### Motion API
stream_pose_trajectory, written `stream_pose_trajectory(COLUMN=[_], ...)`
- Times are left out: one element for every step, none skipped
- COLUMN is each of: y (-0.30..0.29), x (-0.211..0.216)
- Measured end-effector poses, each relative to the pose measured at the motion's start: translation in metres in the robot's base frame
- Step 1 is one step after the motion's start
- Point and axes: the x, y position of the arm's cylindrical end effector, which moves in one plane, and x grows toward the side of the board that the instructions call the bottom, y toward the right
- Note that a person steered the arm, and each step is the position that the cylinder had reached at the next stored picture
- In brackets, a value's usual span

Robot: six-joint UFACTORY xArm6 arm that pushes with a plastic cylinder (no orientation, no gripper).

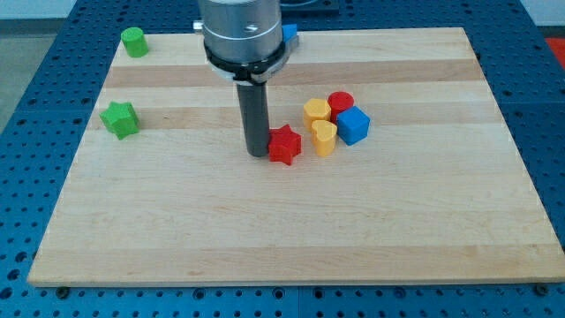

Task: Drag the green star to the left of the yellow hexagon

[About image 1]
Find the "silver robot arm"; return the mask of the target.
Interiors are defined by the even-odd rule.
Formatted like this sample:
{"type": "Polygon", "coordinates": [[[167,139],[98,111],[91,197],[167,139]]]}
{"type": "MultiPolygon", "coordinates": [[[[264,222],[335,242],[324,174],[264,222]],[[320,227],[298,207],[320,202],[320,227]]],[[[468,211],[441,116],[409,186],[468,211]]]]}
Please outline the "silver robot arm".
{"type": "Polygon", "coordinates": [[[278,0],[199,0],[207,61],[237,87],[249,155],[268,154],[267,82],[298,47],[295,26],[283,25],[278,0]]]}

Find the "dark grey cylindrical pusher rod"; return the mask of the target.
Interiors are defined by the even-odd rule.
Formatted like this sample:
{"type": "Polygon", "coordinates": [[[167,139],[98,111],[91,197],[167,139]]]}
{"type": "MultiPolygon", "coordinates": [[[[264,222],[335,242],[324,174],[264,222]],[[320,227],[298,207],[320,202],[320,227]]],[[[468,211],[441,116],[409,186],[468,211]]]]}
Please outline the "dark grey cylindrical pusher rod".
{"type": "Polygon", "coordinates": [[[270,141],[266,86],[237,85],[237,97],[247,152],[255,157],[266,156],[270,141]]]}

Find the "small blue block behind arm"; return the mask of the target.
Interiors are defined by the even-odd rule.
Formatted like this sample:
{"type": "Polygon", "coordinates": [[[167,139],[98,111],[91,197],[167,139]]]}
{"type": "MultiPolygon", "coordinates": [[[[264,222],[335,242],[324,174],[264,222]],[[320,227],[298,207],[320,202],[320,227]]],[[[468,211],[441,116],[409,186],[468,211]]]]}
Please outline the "small blue block behind arm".
{"type": "Polygon", "coordinates": [[[284,42],[289,42],[293,37],[297,35],[297,33],[298,33],[297,24],[284,24],[282,26],[282,35],[284,42]]]}

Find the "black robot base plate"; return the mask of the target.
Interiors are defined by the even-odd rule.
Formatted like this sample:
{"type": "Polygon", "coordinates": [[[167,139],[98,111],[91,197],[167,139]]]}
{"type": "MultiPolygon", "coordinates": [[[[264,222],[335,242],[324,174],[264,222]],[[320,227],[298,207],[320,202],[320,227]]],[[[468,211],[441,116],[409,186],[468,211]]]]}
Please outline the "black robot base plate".
{"type": "Polygon", "coordinates": [[[283,12],[339,12],[338,0],[281,0],[283,12]]]}

